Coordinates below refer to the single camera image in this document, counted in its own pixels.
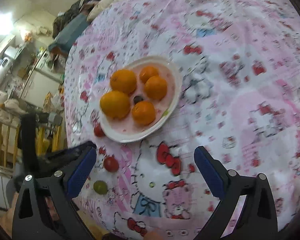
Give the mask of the yellow wooden chair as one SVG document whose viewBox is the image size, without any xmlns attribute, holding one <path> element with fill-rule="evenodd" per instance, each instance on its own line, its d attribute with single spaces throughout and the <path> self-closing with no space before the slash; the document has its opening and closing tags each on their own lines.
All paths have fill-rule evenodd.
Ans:
<svg viewBox="0 0 300 240">
<path fill-rule="evenodd" d="M 37 156 L 59 150 L 61 133 L 60 125 L 37 123 L 27 128 L 0 121 L 0 172 L 12 173 L 21 155 L 30 150 Z"/>
</svg>

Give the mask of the small red tomato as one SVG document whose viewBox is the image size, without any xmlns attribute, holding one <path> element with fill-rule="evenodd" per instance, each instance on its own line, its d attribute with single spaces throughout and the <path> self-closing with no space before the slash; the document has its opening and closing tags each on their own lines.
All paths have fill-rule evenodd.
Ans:
<svg viewBox="0 0 300 240">
<path fill-rule="evenodd" d="M 117 172 L 119 170 L 119 162 L 113 156 L 105 157 L 103 166 L 108 172 L 111 173 Z"/>
</svg>

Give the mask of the green grape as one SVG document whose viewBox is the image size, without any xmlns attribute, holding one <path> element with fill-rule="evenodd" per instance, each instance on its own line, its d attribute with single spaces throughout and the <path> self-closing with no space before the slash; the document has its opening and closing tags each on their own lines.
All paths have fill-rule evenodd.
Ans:
<svg viewBox="0 0 300 240">
<path fill-rule="evenodd" d="M 97 194 L 105 195 L 108 192 L 108 186 L 106 182 L 102 180 L 97 180 L 93 184 L 93 189 Z"/>
</svg>

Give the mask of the white refrigerator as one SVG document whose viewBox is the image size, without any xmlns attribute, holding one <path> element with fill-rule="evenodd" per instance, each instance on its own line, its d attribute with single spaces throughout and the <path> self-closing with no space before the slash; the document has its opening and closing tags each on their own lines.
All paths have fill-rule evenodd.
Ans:
<svg viewBox="0 0 300 240">
<path fill-rule="evenodd" d="M 59 85 L 64 81 L 64 70 L 58 73 L 53 68 L 50 54 L 45 50 L 39 61 L 30 71 L 19 98 L 26 103 L 43 108 L 48 93 L 56 94 Z"/>
</svg>

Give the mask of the large yellow-orange orange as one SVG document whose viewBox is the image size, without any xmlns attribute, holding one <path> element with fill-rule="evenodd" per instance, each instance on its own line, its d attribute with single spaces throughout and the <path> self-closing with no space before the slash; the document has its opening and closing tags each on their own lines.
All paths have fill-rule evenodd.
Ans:
<svg viewBox="0 0 300 240">
<path fill-rule="evenodd" d="M 100 109 L 109 118 L 121 120 L 130 112 L 130 98 L 120 91 L 110 91 L 100 99 Z"/>
</svg>

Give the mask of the large orange with stem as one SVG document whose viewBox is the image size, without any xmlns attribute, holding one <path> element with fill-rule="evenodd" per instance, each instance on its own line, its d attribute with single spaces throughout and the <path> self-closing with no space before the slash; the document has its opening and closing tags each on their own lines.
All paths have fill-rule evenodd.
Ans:
<svg viewBox="0 0 300 240">
<path fill-rule="evenodd" d="M 136 74 L 127 69 L 119 69 L 110 77 L 112 90 L 117 90 L 125 94 L 132 94 L 137 88 Z"/>
</svg>

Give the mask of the pink cartoon cat bedsheet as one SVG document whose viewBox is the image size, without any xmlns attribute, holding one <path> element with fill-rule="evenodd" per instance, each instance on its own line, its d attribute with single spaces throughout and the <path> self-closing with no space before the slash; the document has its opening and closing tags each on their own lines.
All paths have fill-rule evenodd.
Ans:
<svg viewBox="0 0 300 240">
<path fill-rule="evenodd" d="M 183 76 L 167 122 L 140 142 L 96 137 L 111 74 L 157 55 Z M 282 230 L 300 210 L 300 16 L 289 0 L 120 0 L 70 50 L 65 117 L 69 146 L 98 149 L 76 199 L 94 225 L 193 239 L 218 204 L 193 159 L 204 146 L 241 175 L 266 174 Z M 104 168 L 108 156 L 117 172 Z M 94 191 L 97 180 L 107 194 Z"/>
</svg>

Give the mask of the blue-grey folded blanket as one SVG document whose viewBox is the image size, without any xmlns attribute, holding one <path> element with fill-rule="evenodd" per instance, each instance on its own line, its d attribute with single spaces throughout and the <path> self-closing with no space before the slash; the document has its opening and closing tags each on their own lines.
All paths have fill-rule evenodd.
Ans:
<svg viewBox="0 0 300 240">
<path fill-rule="evenodd" d="M 87 15 L 77 15 L 56 36 L 54 41 L 48 46 L 48 51 L 54 54 L 68 55 L 72 45 L 88 26 Z"/>
</svg>

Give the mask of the small mandarin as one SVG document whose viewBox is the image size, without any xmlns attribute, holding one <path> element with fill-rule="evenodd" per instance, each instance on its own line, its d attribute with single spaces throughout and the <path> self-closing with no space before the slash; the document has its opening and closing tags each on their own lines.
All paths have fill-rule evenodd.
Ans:
<svg viewBox="0 0 300 240">
<path fill-rule="evenodd" d="M 133 120 L 140 126 L 147 126 L 156 119 L 153 103 L 140 101 L 132 109 Z"/>
<path fill-rule="evenodd" d="M 153 66 L 145 66 L 139 73 L 139 79 L 143 84 L 145 84 L 148 81 L 148 79 L 154 76 L 159 76 L 159 72 L 157 68 Z"/>
<path fill-rule="evenodd" d="M 152 100 L 161 100 L 167 94 L 167 81 L 160 76 L 150 77 L 143 87 L 143 91 Z"/>
</svg>

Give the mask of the large red tomato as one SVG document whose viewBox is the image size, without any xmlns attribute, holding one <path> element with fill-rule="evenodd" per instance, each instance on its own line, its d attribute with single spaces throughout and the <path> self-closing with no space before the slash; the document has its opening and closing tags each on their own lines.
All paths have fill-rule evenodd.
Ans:
<svg viewBox="0 0 300 240">
<path fill-rule="evenodd" d="M 101 138 L 101 137 L 105 137 L 105 133 L 100 125 L 100 123 L 97 123 L 95 126 L 94 126 L 94 135 L 98 138 Z"/>
</svg>

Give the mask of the dark purple grape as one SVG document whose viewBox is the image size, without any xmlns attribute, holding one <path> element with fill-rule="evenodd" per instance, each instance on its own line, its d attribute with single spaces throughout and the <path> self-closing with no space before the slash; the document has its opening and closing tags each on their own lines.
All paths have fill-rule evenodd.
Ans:
<svg viewBox="0 0 300 240">
<path fill-rule="evenodd" d="M 140 95 L 136 95 L 136 96 L 133 98 L 133 102 L 134 102 L 135 105 L 136 105 L 137 103 L 143 101 L 143 100 L 144 100 L 143 97 L 140 96 Z"/>
</svg>

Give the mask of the pink white strawberry plate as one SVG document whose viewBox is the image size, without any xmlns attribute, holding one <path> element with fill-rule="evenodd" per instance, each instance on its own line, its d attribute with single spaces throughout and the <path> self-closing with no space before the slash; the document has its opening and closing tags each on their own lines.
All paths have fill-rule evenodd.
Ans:
<svg viewBox="0 0 300 240">
<path fill-rule="evenodd" d="M 100 98 L 99 122 L 116 142 L 144 139 L 161 128 L 175 110 L 183 78 L 178 66 L 162 56 L 147 56 L 110 78 Z"/>
</svg>

